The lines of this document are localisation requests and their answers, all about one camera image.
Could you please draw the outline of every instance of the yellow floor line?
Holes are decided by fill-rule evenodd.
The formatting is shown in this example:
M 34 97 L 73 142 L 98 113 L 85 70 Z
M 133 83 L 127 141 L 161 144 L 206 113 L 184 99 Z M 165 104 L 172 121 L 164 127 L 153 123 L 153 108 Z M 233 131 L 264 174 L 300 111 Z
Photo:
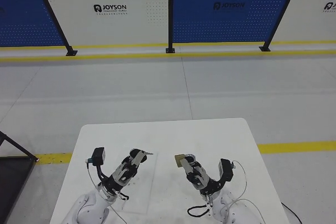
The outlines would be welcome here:
M 244 46 L 256 45 L 261 46 L 264 42 L 216 42 L 216 43 L 175 43 L 177 46 Z M 273 41 L 272 45 L 301 45 L 301 44 L 336 44 L 336 40 L 293 40 L 293 41 Z M 108 45 L 74 45 L 74 49 L 85 48 L 154 48 L 167 47 L 168 43 L 152 43 L 152 44 L 108 44 Z M 19 47 L 0 47 L 0 50 L 65 50 L 64 46 L 19 46 Z
M 336 151 L 336 141 L 258 144 L 258 148 L 261 154 Z M 38 154 L 36 157 L 40 159 L 38 165 L 68 164 L 72 153 Z
M 261 154 L 336 151 L 336 141 L 259 144 Z
M 52 154 L 38 154 L 38 165 L 43 164 L 68 164 L 71 160 L 72 153 L 52 153 Z
M 177 57 L 243 57 L 243 56 L 294 56 L 336 54 L 336 50 L 276 50 L 272 52 L 183 52 L 166 53 L 132 53 L 132 54 L 96 54 L 77 56 L 35 56 L 35 57 L 0 57 L 0 62 L 42 62 L 58 60 L 121 59 L 121 58 L 177 58 Z

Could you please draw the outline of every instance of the blue panel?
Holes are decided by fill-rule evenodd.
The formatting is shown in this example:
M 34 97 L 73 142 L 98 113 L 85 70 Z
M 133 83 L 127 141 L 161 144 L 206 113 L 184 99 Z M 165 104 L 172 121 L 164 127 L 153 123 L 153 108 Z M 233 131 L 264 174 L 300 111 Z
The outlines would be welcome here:
M 173 43 L 266 41 L 286 0 L 174 0 Z
M 0 46 L 64 45 L 43 0 L 0 0 Z

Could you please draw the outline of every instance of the white table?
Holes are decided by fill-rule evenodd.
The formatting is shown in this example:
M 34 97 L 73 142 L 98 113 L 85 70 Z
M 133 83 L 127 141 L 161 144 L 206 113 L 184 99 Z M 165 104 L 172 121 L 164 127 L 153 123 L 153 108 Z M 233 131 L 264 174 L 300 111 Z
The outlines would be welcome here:
M 219 179 L 220 158 L 238 160 L 246 170 L 248 189 L 243 196 L 252 200 L 267 224 L 288 224 L 279 197 L 267 172 L 249 126 L 242 118 L 187 120 L 124 124 L 94 124 L 82 127 L 60 191 L 50 224 L 61 223 L 75 200 L 93 189 L 85 159 L 96 147 L 105 147 L 103 172 L 109 176 L 132 148 L 154 153 L 139 166 L 138 174 L 122 189 L 130 196 L 113 207 L 129 224 L 138 223 L 219 223 L 214 218 L 190 217 L 186 210 L 204 204 L 174 155 L 192 153 L 207 171 Z M 90 167 L 96 183 L 96 170 Z M 225 187 L 238 196 L 244 189 L 244 173 L 237 166 L 234 177 Z M 248 207 L 256 213 L 255 208 Z M 110 212 L 106 223 L 123 223 Z

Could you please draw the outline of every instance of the white panel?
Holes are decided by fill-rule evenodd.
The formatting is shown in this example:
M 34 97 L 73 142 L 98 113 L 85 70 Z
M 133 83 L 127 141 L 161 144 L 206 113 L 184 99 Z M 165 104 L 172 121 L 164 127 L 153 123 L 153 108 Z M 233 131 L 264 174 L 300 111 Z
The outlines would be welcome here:
M 50 3 L 71 45 L 167 42 L 167 0 L 51 0 Z M 273 40 L 336 40 L 336 10 L 325 11 L 327 3 L 327 0 L 291 0 Z M 95 4 L 123 4 L 127 6 L 127 14 L 99 15 L 94 10 Z
M 327 0 L 291 0 L 273 41 L 336 40 L 336 10 Z
M 164 43 L 168 40 L 167 0 L 55 0 L 50 3 L 71 45 Z M 96 4 L 126 5 L 127 11 L 99 13 L 94 10 Z

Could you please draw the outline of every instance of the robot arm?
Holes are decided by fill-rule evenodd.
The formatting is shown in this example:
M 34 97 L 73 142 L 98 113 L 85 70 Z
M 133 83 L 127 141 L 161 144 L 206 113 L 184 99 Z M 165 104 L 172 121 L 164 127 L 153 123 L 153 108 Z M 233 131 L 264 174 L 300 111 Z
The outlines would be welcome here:
M 104 148 L 96 148 L 92 157 L 86 160 L 86 164 L 87 168 L 89 164 L 96 166 L 101 182 L 95 186 L 94 190 L 76 200 L 62 224 L 105 223 L 109 214 L 108 207 L 112 206 L 117 197 L 124 196 L 123 200 L 129 199 L 120 191 L 137 174 L 139 164 L 146 161 L 147 155 L 151 153 L 139 149 L 131 150 L 129 156 L 122 161 L 110 177 L 107 177 L 101 170 L 105 159 Z
M 205 169 L 195 160 L 192 154 L 176 155 L 176 163 L 178 167 L 183 167 L 186 173 L 186 178 L 193 184 L 196 190 L 200 191 L 201 196 L 206 201 L 208 210 L 199 216 L 201 217 L 210 211 L 213 217 L 223 223 L 229 224 L 261 224 L 258 218 L 251 212 L 251 210 L 242 203 L 234 200 L 232 194 L 223 189 L 225 182 L 231 181 L 233 177 L 232 169 L 235 168 L 234 164 L 229 160 L 220 159 L 219 173 L 220 180 L 215 181 L 210 178 Z

